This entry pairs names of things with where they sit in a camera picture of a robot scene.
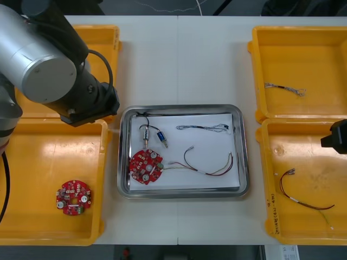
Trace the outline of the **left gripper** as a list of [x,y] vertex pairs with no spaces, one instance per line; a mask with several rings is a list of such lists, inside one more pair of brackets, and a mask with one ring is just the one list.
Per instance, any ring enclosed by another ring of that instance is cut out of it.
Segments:
[[90,106],[83,113],[73,113],[69,116],[60,116],[62,122],[78,127],[88,123],[94,123],[98,119],[117,114],[120,107],[117,91],[112,84],[103,82],[100,84],[98,102]]

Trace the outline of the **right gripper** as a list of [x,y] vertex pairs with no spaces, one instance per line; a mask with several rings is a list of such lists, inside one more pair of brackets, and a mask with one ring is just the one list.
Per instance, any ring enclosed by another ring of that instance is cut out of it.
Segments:
[[333,148],[339,154],[346,154],[347,119],[333,123],[330,132],[330,135],[321,138],[321,147]]

